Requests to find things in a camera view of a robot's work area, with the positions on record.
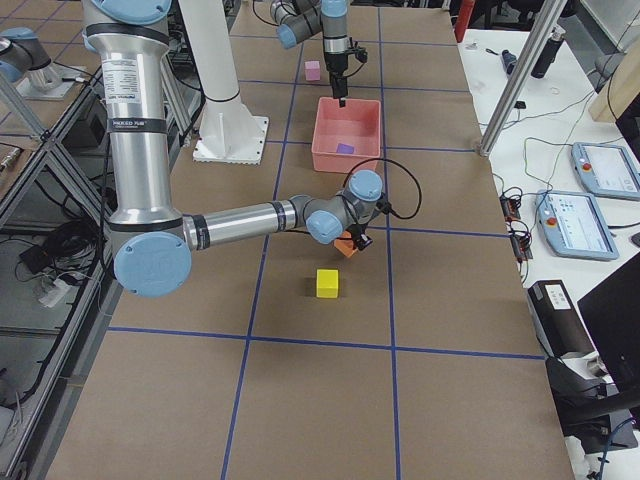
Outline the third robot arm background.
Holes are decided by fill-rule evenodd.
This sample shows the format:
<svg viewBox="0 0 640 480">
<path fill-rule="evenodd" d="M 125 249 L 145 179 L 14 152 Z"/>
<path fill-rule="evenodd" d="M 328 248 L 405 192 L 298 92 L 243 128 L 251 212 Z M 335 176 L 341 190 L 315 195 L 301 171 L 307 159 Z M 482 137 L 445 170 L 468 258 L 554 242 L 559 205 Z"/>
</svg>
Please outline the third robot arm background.
<svg viewBox="0 0 640 480">
<path fill-rule="evenodd" d="M 62 75 L 38 36 L 27 27 L 1 32 L 1 76 L 12 84 L 21 81 L 31 97 L 60 98 L 64 95 Z"/>
</svg>

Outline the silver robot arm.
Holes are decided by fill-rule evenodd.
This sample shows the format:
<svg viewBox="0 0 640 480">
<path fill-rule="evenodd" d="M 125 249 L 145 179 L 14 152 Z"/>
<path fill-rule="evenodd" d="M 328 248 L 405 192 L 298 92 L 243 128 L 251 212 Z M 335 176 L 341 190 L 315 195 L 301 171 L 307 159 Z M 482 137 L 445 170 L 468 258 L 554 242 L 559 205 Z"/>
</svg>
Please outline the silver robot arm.
<svg viewBox="0 0 640 480">
<path fill-rule="evenodd" d="M 298 228 L 322 244 L 350 234 L 356 248 L 367 247 L 369 222 L 387 209 L 382 180 L 367 162 L 327 200 L 297 195 L 206 215 L 173 206 L 162 90 L 169 10 L 167 1 L 83 5 L 85 38 L 102 64 L 118 199 L 109 218 L 117 281 L 160 297 L 187 280 L 193 251 Z M 258 163 L 269 121 L 241 99 L 222 4 L 184 1 L 180 12 L 204 97 L 196 159 Z"/>
<path fill-rule="evenodd" d="M 338 101 L 340 108 L 344 108 L 348 97 L 348 78 L 368 61 L 367 50 L 348 34 L 348 2 L 272 1 L 269 12 L 285 49 L 291 49 L 316 34 L 322 35 L 332 98 Z"/>
</svg>

